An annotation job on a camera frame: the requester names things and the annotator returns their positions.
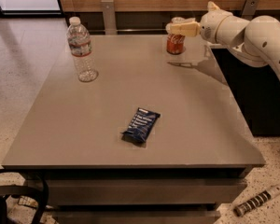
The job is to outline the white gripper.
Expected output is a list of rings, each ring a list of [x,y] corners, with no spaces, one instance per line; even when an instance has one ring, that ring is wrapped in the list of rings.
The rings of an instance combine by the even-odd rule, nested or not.
[[[200,23],[196,21],[182,23],[168,23],[166,31],[168,34],[194,37],[201,34],[201,37],[213,44],[230,44],[228,31],[223,27],[223,22],[232,13],[220,9],[213,1],[207,3],[208,12],[201,18]]]

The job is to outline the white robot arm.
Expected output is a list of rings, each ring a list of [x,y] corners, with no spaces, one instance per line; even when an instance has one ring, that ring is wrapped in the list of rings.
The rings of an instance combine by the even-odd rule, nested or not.
[[[199,22],[185,19],[169,22],[166,32],[194,37],[219,44],[235,58],[251,67],[269,65],[280,81],[280,21],[271,16],[258,16],[251,21],[209,1],[207,12]]]

